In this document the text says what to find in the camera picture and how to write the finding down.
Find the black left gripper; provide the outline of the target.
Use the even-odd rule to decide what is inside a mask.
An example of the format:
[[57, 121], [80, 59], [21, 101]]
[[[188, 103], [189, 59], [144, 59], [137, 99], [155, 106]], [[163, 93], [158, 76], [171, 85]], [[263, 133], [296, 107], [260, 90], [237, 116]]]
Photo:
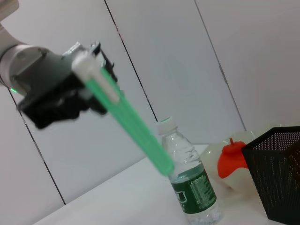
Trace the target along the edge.
[[[95, 43], [95, 56], [110, 77], [117, 81], [111, 63], [100, 43]], [[32, 90], [18, 104], [18, 110], [25, 114], [37, 129], [44, 129], [54, 122], [76, 120], [81, 112], [93, 110], [106, 115], [107, 109], [97, 100], [83, 83], [70, 73], [55, 84], [46, 85], [42, 90]]]

